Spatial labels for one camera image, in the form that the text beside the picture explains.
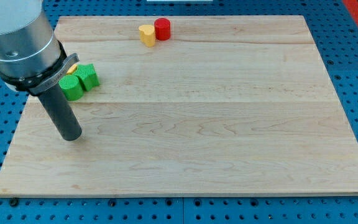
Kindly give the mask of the metal tool mounting flange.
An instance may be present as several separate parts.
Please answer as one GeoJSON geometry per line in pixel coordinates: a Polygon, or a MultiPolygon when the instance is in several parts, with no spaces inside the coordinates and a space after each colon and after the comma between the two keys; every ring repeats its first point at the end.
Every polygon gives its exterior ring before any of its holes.
{"type": "Polygon", "coordinates": [[[12,64],[0,61],[0,77],[17,91],[39,96],[55,86],[69,68],[79,61],[76,53],[67,56],[60,42],[59,48],[59,58],[51,65],[32,59],[29,65],[24,65],[22,60],[12,61],[12,64]]]}

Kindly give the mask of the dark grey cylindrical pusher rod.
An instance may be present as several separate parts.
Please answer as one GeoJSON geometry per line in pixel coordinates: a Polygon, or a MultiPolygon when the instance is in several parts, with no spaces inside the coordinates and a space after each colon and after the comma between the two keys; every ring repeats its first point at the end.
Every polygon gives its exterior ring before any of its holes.
{"type": "Polygon", "coordinates": [[[38,99],[64,140],[74,141],[81,136],[81,126],[59,84],[43,92],[38,99]]]}

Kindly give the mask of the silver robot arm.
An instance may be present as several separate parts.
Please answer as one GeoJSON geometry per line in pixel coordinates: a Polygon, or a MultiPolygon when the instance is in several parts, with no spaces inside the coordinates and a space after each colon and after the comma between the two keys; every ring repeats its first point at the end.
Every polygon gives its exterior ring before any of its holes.
{"type": "Polygon", "coordinates": [[[0,77],[38,97],[62,138],[73,141],[82,129],[58,83],[79,58],[67,55],[42,4],[0,0],[0,77]]]}

